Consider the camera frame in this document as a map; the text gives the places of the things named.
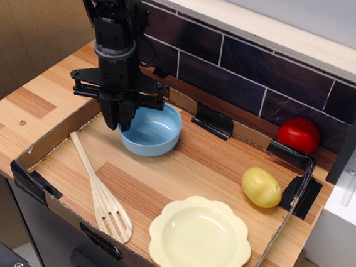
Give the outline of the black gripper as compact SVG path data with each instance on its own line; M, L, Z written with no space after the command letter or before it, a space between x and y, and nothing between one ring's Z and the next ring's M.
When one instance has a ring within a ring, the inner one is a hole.
M95 52L97 68L71 71L73 91L75 95L98 98L107 127L116 130L119 123L121 131L128 131L139 107L163 109L165 87L142 73L136 54Z

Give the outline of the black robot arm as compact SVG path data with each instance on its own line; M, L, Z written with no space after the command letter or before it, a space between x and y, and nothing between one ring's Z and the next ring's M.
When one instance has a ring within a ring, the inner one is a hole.
M162 110L165 87L144 75L139 42L150 41L144 31L149 11L142 0L82 0L95 32L98 67L72 70L76 95L99 102L106 125L128 131L141 107Z

